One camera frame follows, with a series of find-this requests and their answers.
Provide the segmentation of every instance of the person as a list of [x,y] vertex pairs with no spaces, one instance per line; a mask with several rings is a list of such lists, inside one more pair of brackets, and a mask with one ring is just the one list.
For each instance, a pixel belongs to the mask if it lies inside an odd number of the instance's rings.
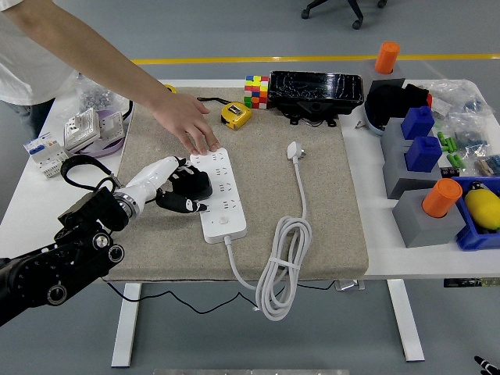
[[190,153],[220,147],[201,102],[172,93],[52,0],[0,0],[0,11],[0,100],[34,133],[78,72],[148,108]]

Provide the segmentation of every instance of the orange cylinder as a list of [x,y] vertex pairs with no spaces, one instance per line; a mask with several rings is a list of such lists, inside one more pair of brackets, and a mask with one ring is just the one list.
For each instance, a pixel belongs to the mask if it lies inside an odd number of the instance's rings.
[[399,54],[399,44],[395,41],[385,41],[380,47],[375,70],[380,74],[391,74]]
[[440,179],[422,201],[423,211],[432,217],[445,216],[462,196],[462,187],[451,178]]

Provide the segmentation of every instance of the white t-shirt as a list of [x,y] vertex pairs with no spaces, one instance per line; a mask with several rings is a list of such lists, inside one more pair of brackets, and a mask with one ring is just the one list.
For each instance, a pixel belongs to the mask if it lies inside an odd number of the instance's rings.
[[78,74],[2,13],[22,1],[0,0],[0,100],[34,105],[71,89]]

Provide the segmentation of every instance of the gray block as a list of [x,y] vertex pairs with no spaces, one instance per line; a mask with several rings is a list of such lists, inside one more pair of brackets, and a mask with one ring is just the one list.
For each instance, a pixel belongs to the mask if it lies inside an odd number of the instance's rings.
[[391,158],[385,160],[382,168],[387,198],[400,199],[405,191],[432,188],[441,179],[437,163],[430,172],[412,172],[406,167],[404,151],[391,153]]
[[363,60],[361,67],[362,88],[365,99],[368,94],[385,84],[402,88],[405,78],[398,63],[394,65],[391,74],[380,74],[375,70],[375,59]]
[[[401,129],[401,124],[404,119],[390,118],[389,122],[385,127],[384,134],[380,137],[380,146],[382,147],[382,153],[384,154],[384,159],[394,156],[394,151],[396,152],[407,152],[409,146],[412,145],[413,139],[405,139],[403,131]],[[429,137],[433,137],[432,130],[428,134]]]
[[436,219],[422,209],[422,201],[432,189],[405,191],[392,214],[407,248],[449,243],[466,223],[456,205]]

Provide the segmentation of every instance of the table leg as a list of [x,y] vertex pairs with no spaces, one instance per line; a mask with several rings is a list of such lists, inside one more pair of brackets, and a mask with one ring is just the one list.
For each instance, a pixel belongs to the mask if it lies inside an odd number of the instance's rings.
[[[141,285],[140,283],[126,283],[123,295],[130,299],[139,299],[141,296]],[[111,367],[130,366],[138,310],[139,302],[122,301]]]
[[409,304],[408,295],[406,294],[405,281],[402,279],[387,280],[387,285],[391,294],[392,307],[398,322],[399,335],[401,336],[406,361],[423,361],[425,358],[423,357],[419,334],[416,331],[412,306]]

